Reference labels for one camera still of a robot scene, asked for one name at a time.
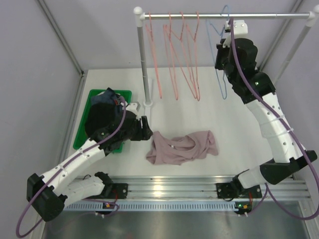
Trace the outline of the mauve tank top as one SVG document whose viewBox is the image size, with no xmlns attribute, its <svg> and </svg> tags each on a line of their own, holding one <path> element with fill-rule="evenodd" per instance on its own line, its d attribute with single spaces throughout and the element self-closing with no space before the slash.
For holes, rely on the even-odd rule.
<svg viewBox="0 0 319 239">
<path fill-rule="evenodd" d="M 159 131 L 153 133 L 151 149 L 146 160 L 153 165 L 182 165 L 207 155 L 219 154 L 213 133 L 209 130 L 196 131 L 172 139 L 165 138 Z"/>
</svg>

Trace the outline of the blue wire hanger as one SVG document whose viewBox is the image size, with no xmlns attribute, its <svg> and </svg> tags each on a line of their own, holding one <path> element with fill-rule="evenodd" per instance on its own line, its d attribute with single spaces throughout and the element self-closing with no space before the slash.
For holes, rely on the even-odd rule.
<svg viewBox="0 0 319 239">
<path fill-rule="evenodd" d="M 219 77 L 219 73 L 218 73 L 219 69 L 216 67 L 217 63 L 221 63 L 221 61 L 220 61 L 221 54 L 223 53 L 223 47 L 222 47 L 221 43 L 223 40 L 223 34 L 226 30 L 225 25 L 221 28 L 220 31 L 218 31 L 218 29 L 214 26 L 214 24 L 209 19 L 207 19 L 205 21 L 205 27 L 206 27 L 206 33 L 207 33 L 207 37 L 208 37 L 208 41 L 209 41 L 210 53 L 211 53 L 211 57 L 212 57 L 213 64 L 214 64 L 214 70 L 215 70 L 219 90 L 220 90 L 222 99 L 226 100 L 228 97 L 228 92 L 227 92 L 227 86 L 226 86 L 226 81 L 225 81 L 225 72 L 223 72 L 223 76 L 222 76 L 222 80 L 221 80 Z M 220 37 L 220 42 L 219 42 L 220 44 L 219 45 L 216 44 L 216 50 L 215 50 L 216 53 L 214 53 L 214 50 L 213 50 L 210 29 L 214 29 L 214 31 Z"/>
</svg>

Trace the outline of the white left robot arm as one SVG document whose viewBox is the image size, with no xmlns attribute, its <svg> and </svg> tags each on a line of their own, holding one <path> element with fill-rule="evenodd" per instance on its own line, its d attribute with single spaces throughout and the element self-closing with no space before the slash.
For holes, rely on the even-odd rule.
<svg viewBox="0 0 319 239">
<path fill-rule="evenodd" d="M 147 141 L 152 136 L 148 118 L 132 111 L 120 113 L 110 124 L 97 129 L 69 158 L 42 175 L 27 180 L 27 200 L 45 222 L 55 219 L 65 207 L 86 198 L 106 199 L 113 193 L 107 173 L 75 179 L 89 166 L 108 156 L 126 140 Z"/>
</svg>

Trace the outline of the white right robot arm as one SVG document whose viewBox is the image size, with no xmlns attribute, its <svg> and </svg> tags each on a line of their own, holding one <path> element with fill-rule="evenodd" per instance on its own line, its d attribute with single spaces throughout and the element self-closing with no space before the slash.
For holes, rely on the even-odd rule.
<svg viewBox="0 0 319 239">
<path fill-rule="evenodd" d="M 258 121 L 261 135 L 268 141 L 273 158 L 253 169 L 236 175 L 232 190 L 237 197 L 245 197 L 251 188 L 260 184 L 276 185 L 307 166 L 318 156 L 313 150 L 299 147 L 291 136 L 289 126 L 278 102 L 276 89 L 269 76 L 256 68 L 258 49 L 247 38 L 235 40 L 236 53 L 242 72 L 237 69 L 231 44 L 221 39 L 216 45 L 215 68 L 222 70 L 233 91 Z"/>
</svg>

